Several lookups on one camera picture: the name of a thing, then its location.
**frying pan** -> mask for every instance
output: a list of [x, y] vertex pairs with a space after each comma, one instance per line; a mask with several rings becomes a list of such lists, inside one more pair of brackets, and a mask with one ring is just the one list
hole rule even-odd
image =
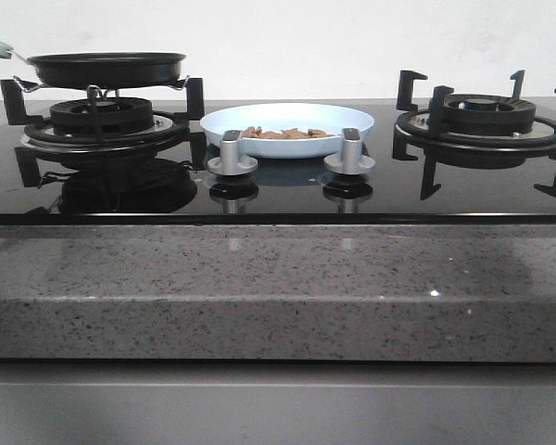
[[77, 53], [25, 58], [11, 45], [0, 42], [0, 58], [13, 54], [34, 66], [37, 77], [46, 85], [80, 90], [89, 85], [117, 90], [172, 84], [179, 78], [185, 58], [176, 53]]

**speckled countertop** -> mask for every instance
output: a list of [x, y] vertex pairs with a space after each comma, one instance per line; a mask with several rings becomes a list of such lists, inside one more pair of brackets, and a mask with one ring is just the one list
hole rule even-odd
[[0, 227], [0, 358], [556, 362], [556, 225]]

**silver knob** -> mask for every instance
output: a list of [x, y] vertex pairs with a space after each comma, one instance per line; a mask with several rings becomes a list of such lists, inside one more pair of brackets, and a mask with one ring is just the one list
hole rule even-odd
[[251, 158], [239, 147], [241, 132], [229, 130], [221, 140], [221, 155], [208, 161], [208, 170], [223, 176], [236, 176], [253, 172], [258, 167], [258, 160]]
[[374, 159], [362, 154], [362, 139], [356, 128], [342, 130], [342, 149], [323, 159], [325, 168], [334, 173], [363, 174], [374, 168]]

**gas stove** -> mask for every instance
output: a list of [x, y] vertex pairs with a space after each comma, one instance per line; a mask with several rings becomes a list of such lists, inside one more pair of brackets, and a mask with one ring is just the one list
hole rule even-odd
[[2, 81], [0, 224], [556, 223], [556, 110], [520, 97], [523, 75], [508, 96], [438, 86], [421, 107], [412, 85], [426, 76], [402, 71], [397, 103], [322, 101], [374, 117], [369, 172], [259, 158], [233, 176], [207, 169], [219, 148], [199, 126], [201, 79], [175, 85], [186, 102], [90, 87], [31, 115], [22, 93], [32, 85]]

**white bowl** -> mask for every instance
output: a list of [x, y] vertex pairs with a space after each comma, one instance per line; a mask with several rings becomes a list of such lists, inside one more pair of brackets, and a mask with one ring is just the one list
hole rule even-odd
[[374, 119], [354, 108], [335, 105], [274, 103], [225, 108], [210, 113], [200, 121], [208, 141], [219, 146], [224, 132], [261, 127], [264, 132], [298, 128], [324, 130], [334, 136], [313, 139], [255, 139], [243, 138], [240, 147], [257, 158], [315, 158], [335, 153], [342, 147], [342, 129], [357, 128], [364, 141]]

